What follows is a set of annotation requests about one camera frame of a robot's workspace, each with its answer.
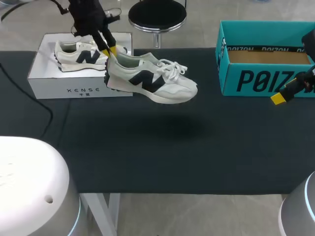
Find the table leg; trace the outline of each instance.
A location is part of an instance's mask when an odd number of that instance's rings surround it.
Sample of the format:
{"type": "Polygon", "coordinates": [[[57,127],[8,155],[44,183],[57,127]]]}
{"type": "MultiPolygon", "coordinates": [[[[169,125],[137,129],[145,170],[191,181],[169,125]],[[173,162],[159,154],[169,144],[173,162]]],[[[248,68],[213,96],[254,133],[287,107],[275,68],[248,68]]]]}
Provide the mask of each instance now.
{"type": "MultiPolygon", "coordinates": [[[[117,236],[116,219],[118,219],[118,213],[115,215],[115,223],[113,223],[113,217],[107,207],[104,195],[102,193],[84,193],[81,196],[85,199],[84,201],[88,203],[102,235],[117,236]]],[[[111,209],[113,212],[113,209],[116,209],[117,205],[119,206],[119,203],[117,203],[117,198],[118,196],[114,196],[114,199],[112,200],[111,209]]]]}
{"type": "Polygon", "coordinates": [[[112,220],[117,230],[118,226],[118,214],[119,214],[120,193],[111,193],[109,196],[108,209],[112,216],[112,220]]]}

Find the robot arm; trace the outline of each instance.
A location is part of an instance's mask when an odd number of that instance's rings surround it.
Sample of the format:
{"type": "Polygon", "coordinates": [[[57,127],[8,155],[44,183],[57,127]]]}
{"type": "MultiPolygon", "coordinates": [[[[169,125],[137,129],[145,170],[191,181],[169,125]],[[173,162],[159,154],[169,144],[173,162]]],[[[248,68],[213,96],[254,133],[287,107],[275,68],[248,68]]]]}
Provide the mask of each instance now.
{"type": "MultiPolygon", "coordinates": [[[[305,52],[310,58],[315,61],[315,30],[312,30],[302,38],[305,52]]],[[[311,92],[315,86],[315,66],[306,73],[299,73],[296,77],[287,83],[284,89],[271,97],[272,101],[278,105],[288,102],[294,98],[294,95],[305,89],[306,92],[311,92]]]]}
{"type": "Polygon", "coordinates": [[[91,35],[101,52],[109,56],[111,51],[116,55],[116,40],[108,29],[108,25],[119,20],[120,16],[107,17],[99,0],[69,0],[70,5],[67,9],[63,9],[56,0],[50,1],[57,5],[62,15],[71,13],[77,30],[74,36],[91,35]]]}

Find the shoe box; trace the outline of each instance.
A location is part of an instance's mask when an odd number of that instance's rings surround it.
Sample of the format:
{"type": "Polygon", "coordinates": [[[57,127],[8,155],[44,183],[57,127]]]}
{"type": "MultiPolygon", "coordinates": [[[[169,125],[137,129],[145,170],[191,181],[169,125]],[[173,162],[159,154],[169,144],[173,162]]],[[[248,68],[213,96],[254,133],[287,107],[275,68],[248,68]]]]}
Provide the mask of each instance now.
{"type": "MultiPolygon", "coordinates": [[[[112,33],[117,44],[127,48],[133,54],[131,33],[112,33]]],[[[48,33],[44,35],[36,53],[28,82],[37,99],[49,98],[89,98],[132,96],[132,93],[113,91],[106,87],[106,71],[84,69],[74,72],[61,72],[55,58],[55,44],[60,42],[87,42],[93,38],[74,37],[71,33],[48,33]]]]}
{"type": "MultiPolygon", "coordinates": [[[[220,87],[226,96],[272,96],[314,62],[302,37],[314,22],[221,21],[216,47],[220,87]]],[[[297,97],[315,97],[301,91],[297,97]]]]}

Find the black table cover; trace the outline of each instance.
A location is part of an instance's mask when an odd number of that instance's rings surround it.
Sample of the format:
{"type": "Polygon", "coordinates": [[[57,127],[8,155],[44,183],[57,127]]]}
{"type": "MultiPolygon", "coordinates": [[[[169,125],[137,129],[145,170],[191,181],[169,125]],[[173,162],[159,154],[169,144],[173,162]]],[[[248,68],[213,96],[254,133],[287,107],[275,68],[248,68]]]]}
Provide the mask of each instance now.
{"type": "MultiPolygon", "coordinates": [[[[268,97],[222,96],[214,49],[151,51],[189,68],[199,89],[193,100],[42,100],[54,111],[43,140],[63,155],[80,192],[289,193],[315,170],[314,99],[276,107],[268,97]]],[[[0,53],[28,92],[33,57],[0,53]]],[[[1,72],[0,107],[0,135],[38,138],[49,119],[1,72]]]]}

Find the white shoe box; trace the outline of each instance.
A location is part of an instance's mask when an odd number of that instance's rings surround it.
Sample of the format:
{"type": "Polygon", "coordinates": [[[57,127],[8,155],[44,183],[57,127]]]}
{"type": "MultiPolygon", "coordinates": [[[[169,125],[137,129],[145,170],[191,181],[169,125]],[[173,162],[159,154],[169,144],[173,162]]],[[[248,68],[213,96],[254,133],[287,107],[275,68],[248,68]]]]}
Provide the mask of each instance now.
{"type": "MultiPolygon", "coordinates": [[[[131,33],[112,33],[116,44],[126,47],[132,55],[131,33]]],[[[62,72],[58,68],[54,49],[56,41],[89,42],[91,36],[74,37],[71,33],[49,33],[44,35],[31,67],[28,81],[37,99],[48,98],[87,98],[132,96],[129,92],[113,91],[106,87],[106,71],[85,69],[75,72],[62,72]]]]}

